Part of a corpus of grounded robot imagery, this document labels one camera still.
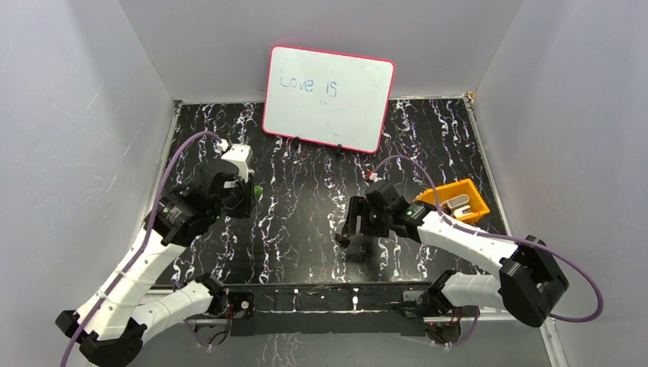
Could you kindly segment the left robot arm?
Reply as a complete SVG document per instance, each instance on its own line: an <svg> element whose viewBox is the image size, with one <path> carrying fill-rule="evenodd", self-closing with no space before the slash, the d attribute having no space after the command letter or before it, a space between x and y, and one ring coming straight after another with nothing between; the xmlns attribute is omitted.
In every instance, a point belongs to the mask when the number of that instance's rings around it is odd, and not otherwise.
<svg viewBox="0 0 648 367"><path fill-rule="evenodd" d="M222 217L246 219L254 208L255 172L218 158L187 184L161 196L135 244L91 298L55 324L96 366L127 366L143 345L188 317L226 315L229 289L203 274L149 304L141 301L165 268Z"/></svg>

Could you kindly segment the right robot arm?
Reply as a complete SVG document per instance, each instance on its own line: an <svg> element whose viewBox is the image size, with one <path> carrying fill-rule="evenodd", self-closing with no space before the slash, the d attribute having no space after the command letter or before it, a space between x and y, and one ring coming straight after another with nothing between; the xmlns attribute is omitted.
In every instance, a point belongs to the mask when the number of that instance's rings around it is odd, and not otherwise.
<svg viewBox="0 0 648 367"><path fill-rule="evenodd" d="M391 233L443 249L484 270L484 274L444 271L432 283L423 300L441 317L460 307L491 307L539 327L569 289L564 272L542 244L497 239L448 217L436 207L434 190L407 200L387 181L372 183L364 195L350 199L335 240L347 247L355 235L387 238Z"/></svg>

